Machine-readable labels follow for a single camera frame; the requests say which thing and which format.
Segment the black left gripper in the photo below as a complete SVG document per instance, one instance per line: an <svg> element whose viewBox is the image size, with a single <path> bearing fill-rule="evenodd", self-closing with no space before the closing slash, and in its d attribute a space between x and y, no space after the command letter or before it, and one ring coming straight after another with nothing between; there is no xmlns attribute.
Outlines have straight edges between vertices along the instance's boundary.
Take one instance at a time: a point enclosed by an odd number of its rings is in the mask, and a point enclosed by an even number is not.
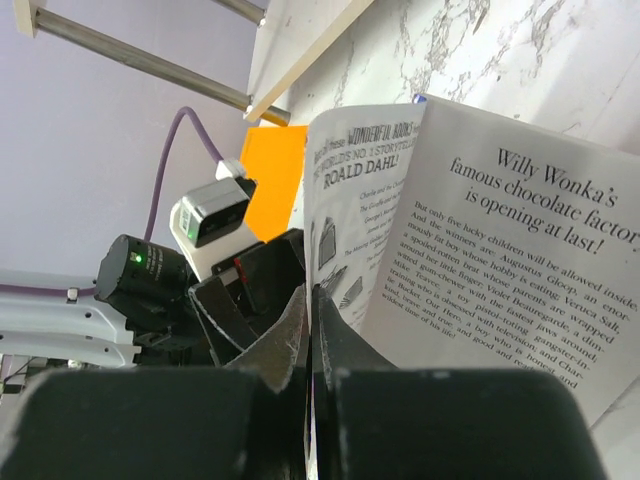
<svg viewBox="0 0 640 480"><path fill-rule="evenodd" d="M215 365L247 351L279 320L305 280L304 238L290 229L258 242L211 268L188 297Z"/></svg>

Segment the Roald Dahl Charlie book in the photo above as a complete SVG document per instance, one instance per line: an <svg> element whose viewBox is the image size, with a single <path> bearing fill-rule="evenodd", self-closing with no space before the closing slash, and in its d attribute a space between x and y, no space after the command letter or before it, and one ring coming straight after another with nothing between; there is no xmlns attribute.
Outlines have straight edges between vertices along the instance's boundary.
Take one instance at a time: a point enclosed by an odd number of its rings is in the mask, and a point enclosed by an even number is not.
<svg viewBox="0 0 640 480"><path fill-rule="evenodd" d="M429 96L310 123L314 286L395 368L362 479L606 479L639 378L639 159Z"/></svg>

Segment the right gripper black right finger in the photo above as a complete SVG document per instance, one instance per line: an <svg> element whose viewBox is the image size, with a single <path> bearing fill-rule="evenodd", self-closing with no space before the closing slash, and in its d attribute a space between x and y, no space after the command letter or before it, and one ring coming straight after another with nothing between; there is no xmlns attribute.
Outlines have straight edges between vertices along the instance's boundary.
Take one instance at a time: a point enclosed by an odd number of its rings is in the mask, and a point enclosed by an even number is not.
<svg viewBox="0 0 640 480"><path fill-rule="evenodd" d="M354 331L327 291L311 293L311 380L320 479L362 479L359 454L371 449L380 421L368 395L395 366Z"/></svg>

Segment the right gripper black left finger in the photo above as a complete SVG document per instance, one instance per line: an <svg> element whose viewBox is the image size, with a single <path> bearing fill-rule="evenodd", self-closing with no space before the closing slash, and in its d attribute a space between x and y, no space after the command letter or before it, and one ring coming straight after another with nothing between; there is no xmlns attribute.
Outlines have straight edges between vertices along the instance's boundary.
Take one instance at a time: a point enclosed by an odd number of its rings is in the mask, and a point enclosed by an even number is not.
<svg viewBox="0 0 640 480"><path fill-rule="evenodd" d="M252 373L244 479L305 479L309 448L309 327L306 287L297 287L279 319L228 370Z"/></svg>

